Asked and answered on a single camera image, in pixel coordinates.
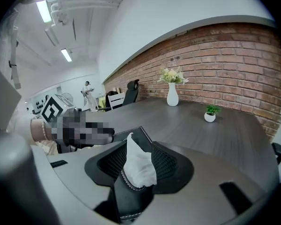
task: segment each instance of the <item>flower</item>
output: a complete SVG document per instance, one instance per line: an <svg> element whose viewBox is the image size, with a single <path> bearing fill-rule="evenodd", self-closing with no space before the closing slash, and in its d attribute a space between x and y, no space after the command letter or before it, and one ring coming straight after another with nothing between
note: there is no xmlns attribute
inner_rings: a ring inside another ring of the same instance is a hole
<svg viewBox="0 0 281 225"><path fill-rule="evenodd" d="M168 68L162 69L161 71L162 75L160 76L158 82L164 81L167 83L186 83L188 82L188 79L185 79L183 77L183 72L180 71L180 67L177 68L175 71L174 69L171 69L169 71Z"/></svg>

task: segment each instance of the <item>green plant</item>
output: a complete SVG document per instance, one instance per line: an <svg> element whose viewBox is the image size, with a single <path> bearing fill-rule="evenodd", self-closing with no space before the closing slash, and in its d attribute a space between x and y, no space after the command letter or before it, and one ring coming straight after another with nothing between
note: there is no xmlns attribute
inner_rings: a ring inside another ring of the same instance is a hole
<svg viewBox="0 0 281 225"><path fill-rule="evenodd" d="M211 105L209 104L207 107L206 107L206 113L210 116L213 116L215 114L218 114L219 112L221 111L221 109L217 106L214 106L214 105Z"/></svg>

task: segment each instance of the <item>black rectangle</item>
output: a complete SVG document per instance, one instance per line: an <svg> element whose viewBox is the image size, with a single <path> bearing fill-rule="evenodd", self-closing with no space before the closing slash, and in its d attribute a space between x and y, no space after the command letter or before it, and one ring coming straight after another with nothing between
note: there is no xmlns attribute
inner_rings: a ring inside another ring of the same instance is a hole
<svg viewBox="0 0 281 225"><path fill-rule="evenodd" d="M136 127L113 136L114 142L121 142L125 140L130 133L132 134L132 139L136 142L137 145L144 151L144 152L151 152L152 150L152 140L145 132L142 127Z"/></svg>
<svg viewBox="0 0 281 225"><path fill-rule="evenodd" d="M224 182L219 186L238 215L252 206L251 201L234 182Z"/></svg>
<svg viewBox="0 0 281 225"><path fill-rule="evenodd" d="M54 168L54 167L59 167L59 166L62 166L64 164L67 164L67 162L65 160L60 160L60 161L56 161L56 162L53 162L53 163L50 163L50 164Z"/></svg>

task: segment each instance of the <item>potted plant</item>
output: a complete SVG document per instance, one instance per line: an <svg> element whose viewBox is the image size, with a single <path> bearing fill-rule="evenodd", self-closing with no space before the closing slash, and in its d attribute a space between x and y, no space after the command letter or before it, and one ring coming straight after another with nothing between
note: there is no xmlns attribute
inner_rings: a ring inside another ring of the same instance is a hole
<svg viewBox="0 0 281 225"><path fill-rule="evenodd" d="M178 104L178 94L176 92L176 83L186 83L188 79L183 77L183 73L180 71L180 67L175 71L174 69L169 70L168 68L162 69L161 71L160 81L167 82L169 84L169 93L167 96L167 102L170 106L176 106Z"/></svg>
<svg viewBox="0 0 281 225"><path fill-rule="evenodd" d="M204 118L207 122L213 122L215 120L215 115L220 112L220 108L214 105L208 105L206 107L206 113L204 114Z"/></svg>

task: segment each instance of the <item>bracelet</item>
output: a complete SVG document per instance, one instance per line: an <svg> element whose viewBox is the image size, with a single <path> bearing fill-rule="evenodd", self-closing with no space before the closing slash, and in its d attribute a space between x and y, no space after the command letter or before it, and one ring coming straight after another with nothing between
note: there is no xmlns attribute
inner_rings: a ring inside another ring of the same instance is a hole
<svg viewBox="0 0 281 225"><path fill-rule="evenodd" d="M43 122L43 124L42 124L42 129L43 129L43 134L44 134L45 140L49 140L46 135L46 132L45 132L45 122Z"/></svg>

